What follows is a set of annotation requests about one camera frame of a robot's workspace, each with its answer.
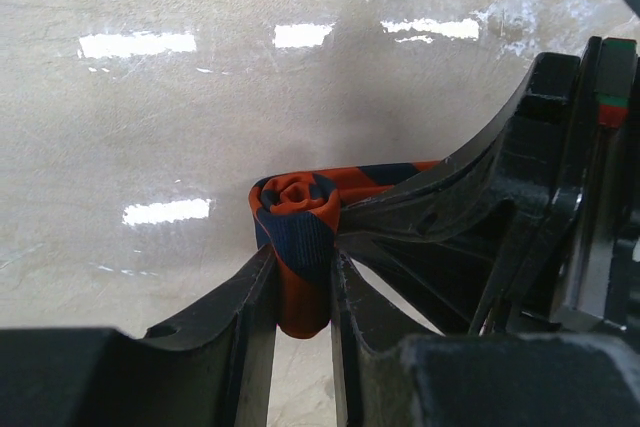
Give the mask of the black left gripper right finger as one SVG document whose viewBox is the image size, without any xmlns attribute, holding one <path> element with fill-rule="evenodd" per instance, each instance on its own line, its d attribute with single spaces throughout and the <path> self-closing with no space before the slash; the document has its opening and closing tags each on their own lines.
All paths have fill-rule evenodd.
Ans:
<svg viewBox="0 0 640 427">
<path fill-rule="evenodd" d="M 419 324 L 337 252 L 331 267 L 331 342 L 337 424 L 412 426 L 415 385 L 401 344 L 436 333 Z"/>
</svg>

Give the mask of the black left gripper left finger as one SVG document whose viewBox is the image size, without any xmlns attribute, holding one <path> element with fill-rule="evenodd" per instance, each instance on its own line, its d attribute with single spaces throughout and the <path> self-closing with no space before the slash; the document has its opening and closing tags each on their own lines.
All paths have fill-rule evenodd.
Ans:
<svg viewBox="0 0 640 427">
<path fill-rule="evenodd" d="M 229 280 L 150 327 L 131 358 L 122 426 L 263 426 L 275 347 L 277 265 L 263 247 Z"/>
</svg>

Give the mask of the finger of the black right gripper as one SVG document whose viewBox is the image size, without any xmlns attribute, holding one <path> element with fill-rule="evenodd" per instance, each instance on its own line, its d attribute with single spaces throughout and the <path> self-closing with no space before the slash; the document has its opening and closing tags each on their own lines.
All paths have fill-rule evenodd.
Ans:
<svg viewBox="0 0 640 427">
<path fill-rule="evenodd" d="M 339 247 L 364 264 L 446 335 L 463 335 L 493 271 L 502 234 L 460 234 L 414 242 L 342 234 Z"/>
</svg>

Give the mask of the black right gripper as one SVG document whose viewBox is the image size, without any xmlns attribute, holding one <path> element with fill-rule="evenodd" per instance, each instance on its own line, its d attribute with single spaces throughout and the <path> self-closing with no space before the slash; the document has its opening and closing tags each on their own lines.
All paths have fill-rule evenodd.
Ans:
<svg viewBox="0 0 640 427">
<path fill-rule="evenodd" d="M 512 202 L 545 219 L 489 277 L 475 333 L 639 331 L 639 0 L 499 0 L 515 53 L 545 48 L 496 116 L 436 166 L 343 211 L 339 236 L 453 237 Z"/>
</svg>

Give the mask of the orange navy striped tie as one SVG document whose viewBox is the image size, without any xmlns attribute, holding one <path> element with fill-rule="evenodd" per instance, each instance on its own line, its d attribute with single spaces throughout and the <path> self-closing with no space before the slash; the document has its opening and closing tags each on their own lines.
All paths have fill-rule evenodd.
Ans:
<svg viewBox="0 0 640 427">
<path fill-rule="evenodd" d="M 435 161 L 297 171 L 259 180 L 248 195 L 258 248 L 278 263 L 277 324 L 310 339 L 330 321 L 330 270 L 341 210 L 434 167 Z"/>
</svg>

